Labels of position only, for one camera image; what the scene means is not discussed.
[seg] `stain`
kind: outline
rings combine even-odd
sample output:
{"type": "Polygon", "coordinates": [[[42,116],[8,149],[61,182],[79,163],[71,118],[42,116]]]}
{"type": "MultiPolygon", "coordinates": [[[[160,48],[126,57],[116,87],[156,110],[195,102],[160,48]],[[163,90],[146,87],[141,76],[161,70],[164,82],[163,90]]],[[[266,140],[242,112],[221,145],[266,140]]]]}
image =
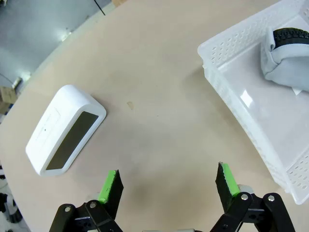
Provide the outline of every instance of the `stain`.
{"type": "Polygon", "coordinates": [[[127,102],[127,105],[130,107],[130,109],[131,109],[131,110],[133,110],[133,109],[134,109],[133,102],[128,101],[128,102],[127,102]]]}

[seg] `gray cloth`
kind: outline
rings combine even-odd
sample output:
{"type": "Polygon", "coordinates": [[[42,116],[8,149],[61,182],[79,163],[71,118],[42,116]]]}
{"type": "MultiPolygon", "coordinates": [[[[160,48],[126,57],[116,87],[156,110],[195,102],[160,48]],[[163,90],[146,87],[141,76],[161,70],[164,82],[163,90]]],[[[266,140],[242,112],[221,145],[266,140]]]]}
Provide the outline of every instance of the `gray cloth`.
{"type": "Polygon", "coordinates": [[[309,44],[287,44],[276,49],[272,29],[261,42],[261,68],[266,80],[309,91],[309,44]]]}

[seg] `round table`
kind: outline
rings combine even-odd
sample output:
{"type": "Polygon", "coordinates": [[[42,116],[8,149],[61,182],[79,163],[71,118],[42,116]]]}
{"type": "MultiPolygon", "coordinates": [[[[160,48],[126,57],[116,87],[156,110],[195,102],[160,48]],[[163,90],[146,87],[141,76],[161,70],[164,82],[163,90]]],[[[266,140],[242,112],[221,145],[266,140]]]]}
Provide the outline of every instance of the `round table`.
{"type": "Polygon", "coordinates": [[[280,193],[296,231],[307,229],[309,203],[295,205],[274,183],[205,79],[197,54],[199,44],[270,4],[128,0],[107,16],[98,12],[65,40],[0,126],[0,160],[30,229],[49,231],[61,204],[93,199],[108,170],[119,169],[124,191],[116,221],[123,231],[209,231],[223,213],[214,182],[219,161],[258,196],[280,193]],[[66,173],[41,177],[25,147],[66,84],[91,94],[108,114],[66,173]]]}

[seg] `gray floor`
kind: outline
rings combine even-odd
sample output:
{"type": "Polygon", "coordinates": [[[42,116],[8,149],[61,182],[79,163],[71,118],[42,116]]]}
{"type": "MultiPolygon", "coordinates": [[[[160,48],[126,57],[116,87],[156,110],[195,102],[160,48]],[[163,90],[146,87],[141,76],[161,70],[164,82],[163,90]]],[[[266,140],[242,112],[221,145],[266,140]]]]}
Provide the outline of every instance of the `gray floor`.
{"type": "MultiPolygon", "coordinates": [[[[0,192],[12,195],[6,180],[0,179],[0,192]]],[[[17,224],[12,224],[8,222],[4,214],[0,212],[0,232],[6,232],[8,230],[12,230],[13,232],[30,232],[30,229],[28,228],[24,220],[17,224]]]]}
{"type": "MultiPolygon", "coordinates": [[[[111,0],[97,0],[103,8],[111,0]]],[[[93,0],[7,0],[0,8],[0,86],[27,80],[64,38],[98,11],[93,0]]]]}

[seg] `cardboard box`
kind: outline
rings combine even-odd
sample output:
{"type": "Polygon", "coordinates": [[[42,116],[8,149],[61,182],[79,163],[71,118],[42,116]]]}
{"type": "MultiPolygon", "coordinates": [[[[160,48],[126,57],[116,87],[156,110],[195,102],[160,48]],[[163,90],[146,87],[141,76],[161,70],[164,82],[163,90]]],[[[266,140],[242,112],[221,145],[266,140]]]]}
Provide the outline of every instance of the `cardboard box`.
{"type": "Polygon", "coordinates": [[[115,7],[120,6],[122,3],[124,3],[126,0],[112,0],[115,7]]]}
{"type": "Polygon", "coordinates": [[[5,115],[16,100],[17,96],[13,88],[0,86],[0,114],[5,115]]]}

